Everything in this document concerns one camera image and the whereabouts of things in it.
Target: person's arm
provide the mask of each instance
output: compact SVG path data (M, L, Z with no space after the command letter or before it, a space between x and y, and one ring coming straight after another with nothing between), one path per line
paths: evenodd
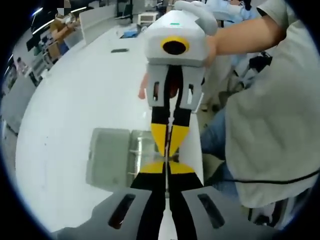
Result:
M60 39L67 31L69 30L68 26L65 26L62 30L58 31L57 29L52 31L52 37L54 40Z
M258 10L263 17L221 28L207 37L208 64L217 55L255 53L277 45L286 37L288 16L283 0L268 0Z
M174 5L175 4L175 0L168 0L168 5ZM167 6L166 7L166 13L170 12L174 7L173 6Z
M268 15L221 28L208 37L217 55L256 53L277 45L286 32Z

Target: mobile phone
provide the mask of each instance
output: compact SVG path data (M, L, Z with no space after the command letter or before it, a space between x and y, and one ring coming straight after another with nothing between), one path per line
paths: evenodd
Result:
M125 52L128 52L129 51L129 49L128 48L119 48L119 49L113 49L112 51L111 51L111 53L113 54L113 53L125 53Z

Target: white desk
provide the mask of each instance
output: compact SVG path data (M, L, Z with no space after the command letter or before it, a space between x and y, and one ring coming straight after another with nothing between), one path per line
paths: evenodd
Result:
M88 46L74 46L51 68L25 111L16 146L17 185L50 232L79 226L111 195L86 184L93 129L150 129L151 111L138 98L147 63L143 36L121 35L113 28ZM115 48L129 52L111 53ZM179 154L203 181L195 115Z
M35 90L36 87L28 75L19 75L1 101L0 114L16 134L19 133L25 111Z
M25 72L25 74L23 75L25 78L27 78L29 76L29 74L32 73L32 68L28 67L27 71Z

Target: gray gripper base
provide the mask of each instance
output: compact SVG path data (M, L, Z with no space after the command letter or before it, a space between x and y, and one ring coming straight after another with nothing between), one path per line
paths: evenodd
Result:
M203 94L201 84L206 73L206 68L182 65L181 69L183 75L183 89L180 89L180 91L182 91L182 98L179 107L182 109L196 111ZM146 88L146 95L150 107L164 106L164 90L168 70L168 65L157 65L150 63L147 65L149 82ZM157 98L154 98L154 89L156 83L158 84L158 92Z
M271 239L277 232L272 227L250 222L237 202L223 196L212 186L183 191L182 194L193 218L197 240L265 240ZM201 197L209 199L213 204L211 217Z
M97 205L91 218L84 224L59 231L58 240L134 240L137 238L139 224L151 191L125 188L117 191ZM120 228L110 226L112 215L119 203L126 197L134 198Z
M113 192L127 186L130 131L95 128L92 133L86 182Z
M140 168L159 159L163 161L150 131L95 128L86 183L110 192L130 187Z

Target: yellow lens ring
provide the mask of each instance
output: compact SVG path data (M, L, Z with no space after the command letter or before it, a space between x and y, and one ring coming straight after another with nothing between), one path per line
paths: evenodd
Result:
M181 36L168 36L161 41L162 49L171 55L180 55L189 50L189 42Z

